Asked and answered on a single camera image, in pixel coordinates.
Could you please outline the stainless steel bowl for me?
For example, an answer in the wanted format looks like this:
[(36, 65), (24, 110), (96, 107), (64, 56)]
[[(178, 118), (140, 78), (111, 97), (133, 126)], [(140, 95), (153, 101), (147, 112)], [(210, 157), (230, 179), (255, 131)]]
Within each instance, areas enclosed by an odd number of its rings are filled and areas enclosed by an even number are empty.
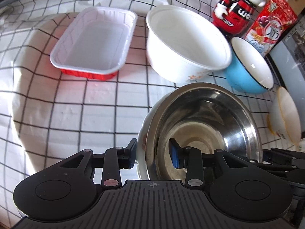
[(246, 105), (225, 88), (210, 83), (184, 85), (163, 96), (152, 108), (145, 150), (150, 179), (185, 180), (186, 170), (171, 163), (169, 139), (203, 154), (222, 149), (261, 162), (258, 128)]

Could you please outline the yellow rimmed white bowl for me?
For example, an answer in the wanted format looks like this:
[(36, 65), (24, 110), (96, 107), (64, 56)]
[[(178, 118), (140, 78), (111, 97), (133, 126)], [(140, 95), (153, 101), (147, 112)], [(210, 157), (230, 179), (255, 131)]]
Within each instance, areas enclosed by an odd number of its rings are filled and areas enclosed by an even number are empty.
[(267, 123), (271, 133), (295, 146), (299, 145), (301, 123), (298, 110), (289, 92), (282, 86), (277, 89), (267, 116)]

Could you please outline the blue enamel bowl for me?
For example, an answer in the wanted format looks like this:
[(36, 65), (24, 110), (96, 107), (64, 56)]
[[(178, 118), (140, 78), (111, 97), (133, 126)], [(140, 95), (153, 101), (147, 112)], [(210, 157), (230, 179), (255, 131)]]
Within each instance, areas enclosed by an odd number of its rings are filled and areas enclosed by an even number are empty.
[(274, 87), (274, 78), (265, 59), (245, 39), (230, 40), (232, 62), (224, 70), (229, 85), (239, 92), (262, 94)]

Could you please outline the white paper noodle cup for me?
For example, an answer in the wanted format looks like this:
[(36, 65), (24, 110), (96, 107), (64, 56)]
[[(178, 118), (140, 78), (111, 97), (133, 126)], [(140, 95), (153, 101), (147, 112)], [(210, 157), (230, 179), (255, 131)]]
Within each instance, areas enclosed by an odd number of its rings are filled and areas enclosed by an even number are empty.
[(146, 16), (147, 59), (157, 74), (174, 82), (198, 80), (232, 61), (224, 35), (207, 19), (186, 8), (159, 5)]

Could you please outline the red white plastic tray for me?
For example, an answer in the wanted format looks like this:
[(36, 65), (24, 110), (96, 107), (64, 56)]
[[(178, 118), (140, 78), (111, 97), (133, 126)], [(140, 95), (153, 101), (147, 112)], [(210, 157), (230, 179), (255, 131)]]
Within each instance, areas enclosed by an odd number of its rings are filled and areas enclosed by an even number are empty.
[(137, 14), (130, 10), (84, 9), (53, 47), (51, 64), (72, 76), (114, 78), (125, 64), (136, 21)]

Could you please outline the white black grid tablecloth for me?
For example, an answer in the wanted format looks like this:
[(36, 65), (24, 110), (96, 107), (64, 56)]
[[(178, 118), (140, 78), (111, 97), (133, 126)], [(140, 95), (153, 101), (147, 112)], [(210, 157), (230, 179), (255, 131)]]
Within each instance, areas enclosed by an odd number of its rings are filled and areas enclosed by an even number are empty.
[[(151, 107), (178, 84), (160, 77), (146, 59), (147, 12), (171, 4), (206, 19), (219, 0), (20, 0), (1, 13), (1, 225), (21, 218), (16, 185), (90, 148), (126, 146)], [(137, 14), (130, 50), (107, 81), (62, 73), (50, 53), (79, 12), (92, 6)]]

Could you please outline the red Calbee cereal bag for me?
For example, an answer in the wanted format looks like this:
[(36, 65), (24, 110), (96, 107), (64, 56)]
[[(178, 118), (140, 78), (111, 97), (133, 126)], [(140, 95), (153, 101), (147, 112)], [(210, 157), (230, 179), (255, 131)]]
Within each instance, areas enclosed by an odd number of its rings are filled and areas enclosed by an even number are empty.
[(282, 33), (296, 22), (297, 14), (286, 0), (269, 0), (245, 34), (245, 40), (266, 56)]

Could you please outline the red panda robot toy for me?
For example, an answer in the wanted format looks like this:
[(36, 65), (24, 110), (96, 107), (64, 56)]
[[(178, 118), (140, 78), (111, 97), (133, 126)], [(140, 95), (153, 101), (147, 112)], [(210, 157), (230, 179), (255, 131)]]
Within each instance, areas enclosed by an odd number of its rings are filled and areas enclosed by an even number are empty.
[(254, 10), (266, 0), (220, 0), (213, 11), (213, 25), (229, 35), (240, 34), (248, 25)]

